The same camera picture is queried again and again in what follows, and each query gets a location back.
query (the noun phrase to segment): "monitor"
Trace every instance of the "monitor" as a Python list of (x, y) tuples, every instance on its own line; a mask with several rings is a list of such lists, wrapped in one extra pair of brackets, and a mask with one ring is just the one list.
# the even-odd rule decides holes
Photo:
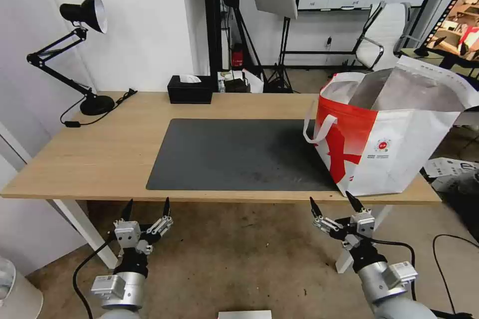
[(479, 0), (451, 0), (421, 48), (444, 56), (441, 67), (479, 67)]

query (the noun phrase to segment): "table top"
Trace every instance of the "table top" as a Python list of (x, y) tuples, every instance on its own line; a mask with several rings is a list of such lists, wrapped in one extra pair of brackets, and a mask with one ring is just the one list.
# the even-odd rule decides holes
[[(120, 92), (103, 93), (113, 99)], [(167, 93), (137, 93), (101, 121), (64, 128), (2, 191), (5, 198), (195, 202), (347, 202), (339, 191), (147, 190), (173, 118), (303, 119), (315, 94), (213, 94), (210, 105), (172, 105)], [(78, 120), (92, 120), (77, 115)], [(362, 197), (368, 204), (439, 203), (418, 175), (401, 194)]]

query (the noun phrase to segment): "black desk mat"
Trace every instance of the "black desk mat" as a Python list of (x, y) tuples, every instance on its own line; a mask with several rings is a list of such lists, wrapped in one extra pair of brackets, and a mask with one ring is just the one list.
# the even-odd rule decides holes
[(336, 190), (302, 127), (302, 120), (173, 119), (146, 188)]

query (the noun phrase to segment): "black tissue box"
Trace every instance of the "black tissue box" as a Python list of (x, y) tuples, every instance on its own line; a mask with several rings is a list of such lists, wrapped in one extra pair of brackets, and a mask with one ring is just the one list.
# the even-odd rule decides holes
[(210, 76), (197, 76), (201, 82), (185, 83), (178, 75), (171, 77), (168, 84), (170, 103), (210, 104), (213, 95)]

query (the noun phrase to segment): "bag handle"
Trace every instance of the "bag handle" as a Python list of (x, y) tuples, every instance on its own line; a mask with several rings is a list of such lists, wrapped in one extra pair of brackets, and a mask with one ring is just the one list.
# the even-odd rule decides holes
[(321, 128), (319, 129), (317, 135), (315, 138), (310, 139), (306, 133), (306, 130), (308, 129), (309, 126), (309, 121), (311, 120), (311, 110), (313, 109), (314, 104), (316, 101), (313, 101), (311, 103), (311, 106), (309, 106), (309, 110), (306, 113), (306, 117), (304, 118), (304, 126), (303, 126), (303, 136), (306, 142), (311, 143), (311, 144), (318, 144), (320, 143), (328, 134), (329, 130), (331, 129), (331, 126), (333, 124), (338, 123), (338, 119), (334, 117), (333, 115), (327, 115), (326, 118), (323, 121), (323, 124), (321, 125)]

